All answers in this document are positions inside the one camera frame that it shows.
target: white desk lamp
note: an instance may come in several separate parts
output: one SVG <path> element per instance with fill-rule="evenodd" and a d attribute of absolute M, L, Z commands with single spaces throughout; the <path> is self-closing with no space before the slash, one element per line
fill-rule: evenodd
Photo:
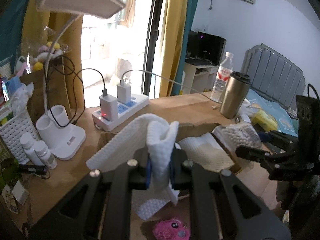
<path fill-rule="evenodd" d="M 38 11 L 51 11 L 60 13 L 71 13 L 68 22 L 57 33 L 52 46 L 49 49 L 47 60 L 44 64 L 44 71 L 48 75 L 48 67 L 53 46 L 61 38 L 68 27 L 81 15 L 89 14 L 100 18 L 108 19 L 125 7 L 121 0 L 36 0 Z M 85 131 L 73 124 L 61 128 L 54 121 L 50 111 L 48 112 L 46 82 L 44 77 L 44 109 L 45 113 L 36 122 L 36 128 L 47 144 L 50 151 L 61 160 L 71 159 L 85 139 Z M 56 105 L 51 108 L 52 113 L 60 125 L 69 122 L 64 106 Z"/>

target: white cable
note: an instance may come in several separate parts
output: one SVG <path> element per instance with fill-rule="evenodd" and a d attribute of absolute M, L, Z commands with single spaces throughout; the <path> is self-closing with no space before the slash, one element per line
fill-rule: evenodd
<path fill-rule="evenodd" d="M 136 70 L 137 70 L 137 71 L 142 71 L 142 72 L 145 72 L 145 73 L 149 73 L 149 74 L 155 75 L 155 76 L 157 76 L 157 77 L 161 77 L 161 78 L 163 78 L 163 79 L 165 79 L 165 80 L 167 80 L 167 81 L 170 81 L 170 82 L 172 82 L 172 83 L 178 84 L 178 85 L 180 85 L 180 86 L 182 86 L 182 87 L 185 87 L 185 88 L 187 88 L 187 89 L 193 90 L 194 92 L 196 92 L 196 93 L 198 93 L 198 94 L 200 94 L 200 95 L 203 95 L 204 97 L 208 98 L 209 100 L 215 102 L 215 101 L 212 100 L 210 97 L 206 96 L 206 95 L 203 94 L 202 92 L 199 92 L 198 90 L 195 90 L 195 89 L 193 89 L 193 88 L 187 87 L 187 86 L 182 85 L 182 84 L 180 84 L 179 82 L 176 82 L 176 81 L 174 81 L 174 80 L 172 80 L 172 79 L 169 79 L 169 78 L 160 76 L 160 75 L 158 75 L 158 74 L 152 73 L 152 72 L 147 71 L 147 70 L 142 70 L 142 69 L 130 69 L 130 70 L 128 70 L 128 71 L 126 71 L 126 72 L 124 72 L 124 73 L 122 74 L 121 80 L 123 80 L 124 75 L 127 74 L 128 72 L 136 71 Z"/>
<path fill-rule="evenodd" d="M 51 58 L 51 53 L 53 52 L 54 45 L 59 41 L 63 33 L 70 27 L 71 24 L 73 24 L 74 21 L 76 21 L 81 15 L 72 14 L 70 19 L 66 22 L 66 24 L 61 28 L 60 32 L 57 33 L 54 41 L 52 42 L 52 45 L 48 51 L 48 56 L 44 64 L 44 77 L 43 77 L 43 99 L 44 99 L 44 112 L 47 115 L 48 114 L 48 106 L 47 106 L 47 93 L 46 93 L 46 81 L 45 79 L 48 76 L 48 69 L 49 69 L 49 62 Z"/>

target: small white bottle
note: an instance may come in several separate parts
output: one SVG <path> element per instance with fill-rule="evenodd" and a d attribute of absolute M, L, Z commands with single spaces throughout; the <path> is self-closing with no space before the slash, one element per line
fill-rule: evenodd
<path fill-rule="evenodd" d="M 50 152 L 44 141 L 37 141 L 33 145 L 33 148 L 45 166 L 51 170 L 57 167 L 57 160 Z"/>
<path fill-rule="evenodd" d="M 33 149 L 35 142 L 36 140 L 29 132 L 25 132 L 20 138 L 20 143 L 27 157 L 33 162 L 34 165 L 43 166 L 42 161 L 39 159 L 38 155 L 36 155 L 35 150 Z"/>

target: teal curtain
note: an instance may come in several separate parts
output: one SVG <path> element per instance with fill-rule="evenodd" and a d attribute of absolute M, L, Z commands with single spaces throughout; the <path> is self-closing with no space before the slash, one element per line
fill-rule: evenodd
<path fill-rule="evenodd" d="M 188 4 L 187 4 L 187 15 L 186 15 L 186 23 L 184 26 L 181 55 L 180 55 L 176 77 L 174 79 L 178 83 L 181 83 L 182 81 L 184 60 L 187 52 L 188 35 L 189 35 L 189 31 L 191 30 L 193 18 L 195 16 L 197 3 L 198 3 L 198 0 L 188 0 Z M 179 92 L 180 92 L 180 85 L 173 84 L 171 95 L 172 96 L 178 95 Z"/>
<path fill-rule="evenodd" d="M 24 15 L 29 0 L 12 0 L 0 18 L 0 61 L 10 57 L 11 71 L 16 61 L 17 46 L 21 43 Z"/>

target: gray headboard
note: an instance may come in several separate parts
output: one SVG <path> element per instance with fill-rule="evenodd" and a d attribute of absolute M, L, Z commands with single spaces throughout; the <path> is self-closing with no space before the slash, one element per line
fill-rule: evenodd
<path fill-rule="evenodd" d="M 241 69 L 251 78 L 251 89 L 263 98 L 278 102 L 284 109 L 296 109 L 295 95 L 305 89 L 303 71 L 268 46 L 249 49 Z"/>

